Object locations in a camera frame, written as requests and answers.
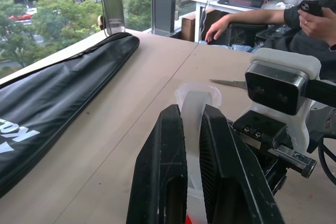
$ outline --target black bag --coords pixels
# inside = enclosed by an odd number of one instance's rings
[[[139,43],[131,34],[115,34],[0,85],[0,197],[42,159]]]

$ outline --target person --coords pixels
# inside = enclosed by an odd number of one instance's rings
[[[252,24],[286,24],[291,30],[279,39],[269,39],[264,47],[311,55],[321,61],[320,77],[336,81],[336,1],[318,0],[323,17],[313,16],[299,6],[286,10],[251,10],[228,14],[213,23],[205,41],[216,40],[231,22]]]

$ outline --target black phone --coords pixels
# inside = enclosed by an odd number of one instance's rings
[[[308,1],[304,0],[300,4],[300,9],[311,15],[323,17],[322,6],[318,1]]]

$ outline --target cable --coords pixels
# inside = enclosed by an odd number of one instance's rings
[[[209,7],[209,5],[210,5],[210,0],[207,0],[206,1],[206,4],[205,4],[205,8],[204,8],[204,10],[203,10],[203,12],[202,12],[202,15],[201,15],[201,18],[200,18],[200,21],[199,21],[199,36],[198,36],[198,43],[200,43],[201,42],[201,40],[202,40],[202,33],[204,32],[204,29],[205,29],[205,21],[206,21],[206,16],[207,16],[207,13],[206,13],[206,11],[207,11],[207,9],[208,9],[208,7]]]
[[[319,142],[319,149],[318,149],[321,166],[327,177],[331,180],[331,182],[334,183],[334,185],[336,185],[336,177],[331,173],[327,165],[324,153],[326,153],[334,162],[336,162],[336,156],[324,145],[323,143],[324,138],[332,138],[336,140],[336,135],[330,133],[324,133],[323,138]]]

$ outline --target hand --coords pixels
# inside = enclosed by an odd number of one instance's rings
[[[329,46],[336,44],[336,14],[329,8],[323,8],[323,17],[299,10],[300,27],[309,37],[323,40]]]
[[[210,42],[212,40],[218,39],[218,37],[227,29],[227,26],[229,25],[228,19],[224,16],[219,21],[213,23],[209,29],[209,31],[206,33],[205,41]]]

